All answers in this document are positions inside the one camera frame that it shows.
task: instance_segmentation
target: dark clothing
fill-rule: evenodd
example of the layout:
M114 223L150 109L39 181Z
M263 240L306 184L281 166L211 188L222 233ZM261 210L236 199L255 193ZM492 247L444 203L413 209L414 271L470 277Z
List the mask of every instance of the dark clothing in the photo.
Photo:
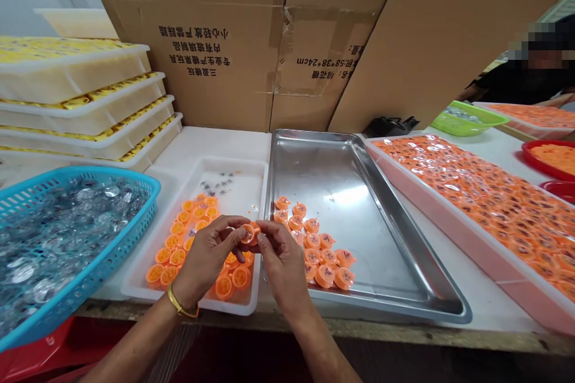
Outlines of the dark clothing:
M480 102L534 105L567 87L575 87L575 68L528 69L520 61L508 61L474 84L488 90Z

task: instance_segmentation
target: forearm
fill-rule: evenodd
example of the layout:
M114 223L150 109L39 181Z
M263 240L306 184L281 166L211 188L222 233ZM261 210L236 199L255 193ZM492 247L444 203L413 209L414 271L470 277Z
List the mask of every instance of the forearm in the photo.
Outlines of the forearm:
M180 323L181 317L164 294L82 382L140 381Z
M305 307L305 312L297 317L286 316L286 318L301 347L313 381L361 382L311 301Z

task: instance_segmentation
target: pink plastic tray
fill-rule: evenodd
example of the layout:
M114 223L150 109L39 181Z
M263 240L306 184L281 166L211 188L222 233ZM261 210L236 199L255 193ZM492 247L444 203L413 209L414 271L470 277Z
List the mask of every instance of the pink plastic tray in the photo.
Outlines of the pink plastic tray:
M403 136L386 139L400 139ZM387 179L439 227L533 319L550 330L575 335L575 303L503 244L411 174L368 139L367 150Z
M512 117L509 114L504 114L489 107L490 105L512 105L512 104L495 104L487 102L475 102L473 104L485 110L509 118L509 122L506 124L507 126L511 127L512 129L516 129L520 132L526 133L529 136L533 136L534 138L537 139L562 139L573 131L573 129L566 129L566 128L561 129L555 127L536 126L534 124L528 123L525 120L520 120L519 118Z

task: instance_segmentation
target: metal tray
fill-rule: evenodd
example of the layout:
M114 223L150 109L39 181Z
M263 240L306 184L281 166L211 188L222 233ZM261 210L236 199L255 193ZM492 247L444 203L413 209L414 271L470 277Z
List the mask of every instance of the metal tray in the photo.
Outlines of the metal tray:
M320 232L358 260L351 290L309 285L314 298L450 323L469 323L469 304L355 135L276 130L265 217L285 195L307 205Z

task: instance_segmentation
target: hand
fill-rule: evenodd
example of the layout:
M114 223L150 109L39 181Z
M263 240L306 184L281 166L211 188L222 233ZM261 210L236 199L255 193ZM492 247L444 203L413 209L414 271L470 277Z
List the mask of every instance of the hand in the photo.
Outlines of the hand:
M313 308L305 280L304 252L284 225L262 220L256 223L262 233L258 235L258 246L250 250L259 247L274 298L293 324Z
M221 215L196 233L186 261L172 283L174 296L184 309L196 305L216 282L229 253L233 252L240 263L246 261L237 245L246 235L241 226L248 223L246 217Z

